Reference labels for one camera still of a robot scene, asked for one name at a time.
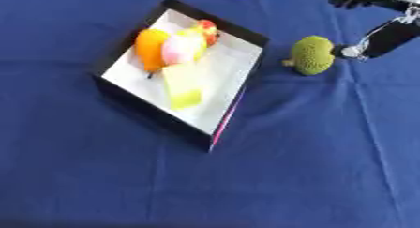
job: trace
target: green durian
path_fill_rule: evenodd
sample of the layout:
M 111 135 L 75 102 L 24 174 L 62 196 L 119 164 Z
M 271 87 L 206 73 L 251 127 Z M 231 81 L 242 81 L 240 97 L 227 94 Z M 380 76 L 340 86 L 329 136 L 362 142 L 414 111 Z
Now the green durian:
M 292 47 L 292 57 L 283 61 L 283 66 L 295 67 L 304 75 L 314 75 L 326 71 L 334 62 L 330 40 L 310 36 L 296 42 Z

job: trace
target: toy fruit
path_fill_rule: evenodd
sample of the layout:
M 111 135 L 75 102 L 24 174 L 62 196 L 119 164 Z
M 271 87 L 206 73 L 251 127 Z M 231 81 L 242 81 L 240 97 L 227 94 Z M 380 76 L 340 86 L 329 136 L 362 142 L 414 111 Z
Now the toy fruit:
M 145 71 L 156 72 L 165 66 L 162 59 L 162 45 L 168 38 L 169 34 L 158 29 L 145 29 L 137 36 L 135 53 L 142 61 Z
M 292 47 L 292 58 L 284 60 L 286 67 L 295 67 L 304 75 L 326 71 L 334 62 L 331 53 L 334 45 L 327 38 L 310 36 L 296 42 Z
M 217 38 L 216 26 L 210 21 L 200 20 L 165 41 L 162 47 L 163 61 L 168 66 L 197 61 Z
M 197 68 L 192 63 L 168 66 L 162 70 L 171 109 L 180 110 L 202 101 Z
M 193 62 L 203 55 L 206 48 L 203 34 L 194 29 L 182 30 L 163 44 L 163 61 L 168 66 Z
M 201 30 L 208 47 L 214 45 L 218 40 L 218 29 L 211 21 L 199 20 L 193 28 Z

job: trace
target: sponge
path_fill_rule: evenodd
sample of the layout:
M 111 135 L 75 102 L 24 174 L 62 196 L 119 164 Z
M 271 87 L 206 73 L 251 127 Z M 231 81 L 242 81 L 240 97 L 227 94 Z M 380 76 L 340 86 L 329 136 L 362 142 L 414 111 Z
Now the sponge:
M 165 67 L 162 70 L 171 109 L 181 110 L 202 101 L 202 90 L 194 63 Z
M 310 36 L 296 42 L 292 47 L 292 58 L 284 60 L 286 67 L 295 67 L 304 75 L 314 75 L 326 71 L 334 62 L 331 53 L 334 45 L 330 40 Z

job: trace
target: tablecloth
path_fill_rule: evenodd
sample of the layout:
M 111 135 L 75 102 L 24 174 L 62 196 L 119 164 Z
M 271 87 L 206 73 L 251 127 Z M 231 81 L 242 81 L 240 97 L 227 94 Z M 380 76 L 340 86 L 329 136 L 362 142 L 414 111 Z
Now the tablecloth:
M 300 38 L 397 16 L 327 0 L 182 0 L 268 36 L 210 154 L 106 99 L 89 70 L 161 0 L 0 0 L 1 227 L 420 225 L 415 40 L 304 77 Z

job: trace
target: stem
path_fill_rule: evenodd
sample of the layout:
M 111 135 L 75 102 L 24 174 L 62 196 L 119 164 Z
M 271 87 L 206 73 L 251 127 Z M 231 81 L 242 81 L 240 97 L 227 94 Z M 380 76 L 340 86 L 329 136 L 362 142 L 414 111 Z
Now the stem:
M 292 59 L 285 59 L 281 63 L 285 67 L 294 67 L 294 61 Z

